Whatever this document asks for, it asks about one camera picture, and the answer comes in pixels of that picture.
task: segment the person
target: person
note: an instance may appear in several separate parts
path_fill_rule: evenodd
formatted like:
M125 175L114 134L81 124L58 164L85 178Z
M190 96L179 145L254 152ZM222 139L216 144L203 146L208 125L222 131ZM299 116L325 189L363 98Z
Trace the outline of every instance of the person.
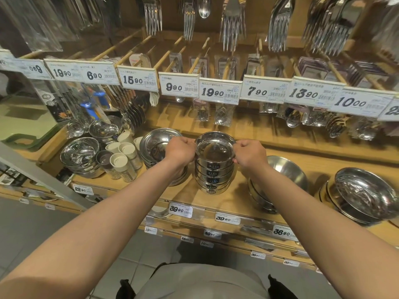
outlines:
M240 140L233 148L234 161L261 186L342 298L398 298L399 252L393 246L270 167L258 141ZM63 226L9 273L0 283L0 298L87 297L195 150L193 140L173 138L161 162ZM198 297L267 298L268 293L236 270L180 263L158 268L136 296Z

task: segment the person's left arm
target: person's left arm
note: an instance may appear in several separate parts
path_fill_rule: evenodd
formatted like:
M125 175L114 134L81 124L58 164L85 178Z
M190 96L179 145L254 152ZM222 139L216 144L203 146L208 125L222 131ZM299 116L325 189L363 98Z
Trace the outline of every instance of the person's left arm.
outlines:
M195 149L193 140L173 138L165 159L63 226L6 276L0 298L87 297Z

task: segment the person's right arm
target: person's right arm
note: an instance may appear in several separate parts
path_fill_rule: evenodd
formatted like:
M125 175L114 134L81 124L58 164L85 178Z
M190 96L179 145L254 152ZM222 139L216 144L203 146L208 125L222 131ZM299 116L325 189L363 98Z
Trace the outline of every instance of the person's right arm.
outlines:
M397 249L274 170L259 141L237 141L234 152L342 298L399 297Z

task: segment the white cap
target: white cap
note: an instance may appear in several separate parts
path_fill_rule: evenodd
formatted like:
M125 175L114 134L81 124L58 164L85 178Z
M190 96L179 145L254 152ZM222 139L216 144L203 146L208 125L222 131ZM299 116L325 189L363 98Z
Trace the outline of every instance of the white cap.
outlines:
M125 131L118 136L118 141L120 143L133 143L133 137L129 131Z
M112 153L119 153L119 146L121 143L115 142L107 145L105 150L110 151Z
M143 139L143 136L140 136L133 140L133 144L136 146L137 151L140 151L140 142L142 139Z
M119 152L126 155L128 159L133 159L137 156L136 147L132 143L122 143L119 146Z
M109 162L118 172L126 171L127 169L129 169L130 165L127 156L122 153L115 153L114 155L112 155L109 159Z

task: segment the person's right hand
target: person's right hand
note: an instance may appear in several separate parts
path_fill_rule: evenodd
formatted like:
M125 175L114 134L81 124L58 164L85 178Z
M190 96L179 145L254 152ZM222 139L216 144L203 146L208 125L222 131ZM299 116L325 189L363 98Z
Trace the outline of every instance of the person's right hand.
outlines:
M234 162L246 170L268 165L266 149L256 140L239 140L233 145Z

